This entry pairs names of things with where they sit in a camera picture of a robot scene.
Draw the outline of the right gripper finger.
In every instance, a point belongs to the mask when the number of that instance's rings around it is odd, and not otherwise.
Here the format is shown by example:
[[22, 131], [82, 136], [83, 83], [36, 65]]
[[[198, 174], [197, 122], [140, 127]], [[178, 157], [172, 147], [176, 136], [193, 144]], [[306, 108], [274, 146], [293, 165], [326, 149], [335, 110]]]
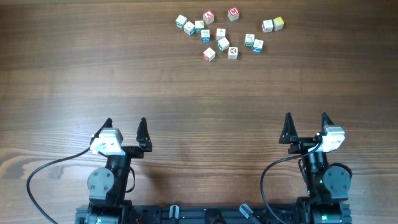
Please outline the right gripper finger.
[[279, 138], [279, 144], [292, 144], [298, 141], [298, 134], [292, 119], [292, 115], [288, 112], [285, 115], [284, 127]]
[[328, 114], [326, 112], [323, 112], [321, 115], [321, 127], [322, 129], [325, 129], [327, 126], [333, 126], [334, 122], [330, 119], [330, 117], [328, 116]]

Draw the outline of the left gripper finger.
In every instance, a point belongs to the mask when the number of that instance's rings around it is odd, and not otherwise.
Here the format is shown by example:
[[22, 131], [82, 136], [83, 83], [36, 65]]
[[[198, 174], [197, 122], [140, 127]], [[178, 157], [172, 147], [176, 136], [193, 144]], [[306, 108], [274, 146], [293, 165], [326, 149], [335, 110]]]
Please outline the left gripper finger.
[[147, 128], [147, 120], [145, 117], [141, 118], [137, 129], [136, 141], [139, 143], [139, 147], [146, 152], [152, 151], [152, 141], [149, 136]]
[[90, 143], [92, 144], [93, 141], [96, 138], [99, 138], [99, 134], [100, 132], [104, 129], [104, 128], [112, 128], [113, 127], [113, 120], [111, 118], [108, 118], [104, 124], [102, 125], [102, 127], [99, 128], [99, 130], [97, 130], [97, 132], [95, 132], [92, 136], [91, 136], [91, 140]]

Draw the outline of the blue-edged paw block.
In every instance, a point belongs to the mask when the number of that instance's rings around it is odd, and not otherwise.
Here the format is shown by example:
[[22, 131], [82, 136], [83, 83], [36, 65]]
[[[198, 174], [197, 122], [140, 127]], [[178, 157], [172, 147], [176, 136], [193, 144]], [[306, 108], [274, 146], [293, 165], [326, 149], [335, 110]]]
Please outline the blue-edged paw block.
[[210, 30], [209, 29], [201, 30], [200, 34], [201, 34], [201, 41], [202, 42], [210, 42], [211, 37], [210, 37]]

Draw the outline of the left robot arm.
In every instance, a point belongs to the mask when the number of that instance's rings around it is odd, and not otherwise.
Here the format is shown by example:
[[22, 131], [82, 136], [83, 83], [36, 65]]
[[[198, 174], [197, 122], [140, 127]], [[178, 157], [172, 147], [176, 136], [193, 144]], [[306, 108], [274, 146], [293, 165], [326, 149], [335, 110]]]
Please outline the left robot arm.
[[127, 189], [129, 174], [134, 174], [132, 159], [142, 159], [145, 152], [151, 152], [147, 121], [141, 118], [137, 128], [138, 146], [123, 146], [123, 136], [113, 127], [108, 118], [104, 125], [91, 137], [90, 149], [94, 154], [106, 158], [104, 168], [94, 170], [88, 177], [89, 205], [86, 210], [76, 211], [75, 223], [84, 224], [122, 224], [140, 223], [140, 215], [125, 195], [133, 190]]

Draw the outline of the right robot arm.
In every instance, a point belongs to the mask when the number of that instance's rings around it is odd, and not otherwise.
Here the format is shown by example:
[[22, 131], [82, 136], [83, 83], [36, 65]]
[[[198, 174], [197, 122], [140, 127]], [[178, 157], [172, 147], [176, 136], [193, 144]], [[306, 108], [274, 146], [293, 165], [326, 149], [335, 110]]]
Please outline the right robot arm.
[[330, 164], [326, 154], [338, 149], [345, 131], [335, 125], [326, 113], [321, 115], [321, 131], [312, 138], [300, 138], [292, 115], [285, 116], [279, 142], [290, 146], [289, 154], [301, 156], [300, 171], [307, 187], [307, 197], [297, 199], [300, 223], [347, 224], [352, 222], [348, 190], [352, 170], [341, 163]]

